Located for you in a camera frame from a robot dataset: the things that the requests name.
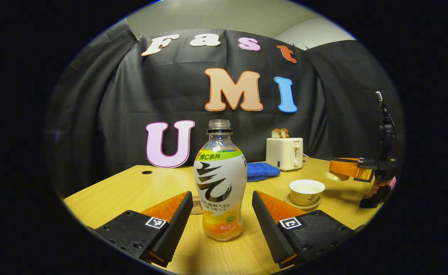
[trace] plastic bottle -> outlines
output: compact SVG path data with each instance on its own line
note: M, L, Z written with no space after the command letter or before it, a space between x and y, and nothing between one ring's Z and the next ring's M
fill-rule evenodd
M244 189L247 163L243 152L231 141L229 120L210 120L209 141L194 162L194 179L203 207L203 231L227 241L243 231Z

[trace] ceiling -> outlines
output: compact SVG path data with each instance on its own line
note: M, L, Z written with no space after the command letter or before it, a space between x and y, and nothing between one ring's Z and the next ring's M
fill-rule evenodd
M228 29L271 38L321 15L288 0L161 0L127 17L139 39L184 29Z

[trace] foam letter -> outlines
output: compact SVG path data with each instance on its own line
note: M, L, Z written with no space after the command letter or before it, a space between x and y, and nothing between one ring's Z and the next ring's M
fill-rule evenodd
M260 50L261 47L257 44L257 40L254 38L241 37L238 39L238 46L241 49L247 50Z
M149 45L147 50L145 52L143 52L141 55L142 56L146 56L146 55L149 55L149 54L158 53L158 52L161 51L159 46L166 47L166 46L168 46L170 44L171 39L178 39L178 37L180 37L179 34L172 34L172 35L167 35L167 36L161 36L161 37L153 38L151 40L151 45Z
M220 45L219 36L214 33L199 34L190 41L190 45L196 46L217 46Z
M189 155L190 129L195 126L192 120L180 120L175 122L178 129L178 148L176 154L165 155L161 151L163 146L163 132L168 128L165 122L151 123L146 126L147 146L146 156L152 165L163 168L174 168L187 161Z
M297 60L295 58L292 57L293 52L290 51L287 46L277 46L277 48L279 48L281 50L281 54L283 54L283 57L285 57L288 61L292 62L292 63L296 63Z
M246 111L261 111L263 104L259 101L257 80L259 73L246 70L241 73L238 83L234 83L231 76L222 68L208 68L205 74L210 77L210 101L205 104L208 111L222 111L226 108L222 102L221 93L224 94L229 106L234 110L244 94L241 108Z
M293 103L292 97L292 81L284 77L275 77L275 82L278 83L280 89L281 103L278 109L284 113L295 113L297 106Z

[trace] cork coaster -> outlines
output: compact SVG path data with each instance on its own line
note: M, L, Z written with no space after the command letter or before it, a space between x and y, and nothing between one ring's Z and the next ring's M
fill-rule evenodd
M194 206L193 206L192 212L190 212L190 214L192 214L192 215L203 214L202 202L200 201L200 198L198 196L193 196L192 199L194 202Z

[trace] saucer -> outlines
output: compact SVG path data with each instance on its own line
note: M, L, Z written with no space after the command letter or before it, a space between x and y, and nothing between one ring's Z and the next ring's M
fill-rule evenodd
M285 196L285 202L290 205L293 205L294 207L297 207L298 209L309 209L309 208L316 207L317 205L320 204L320 197L311 205L298 205L295 202L292 202L292 200L290 199L290 193L288 193Z

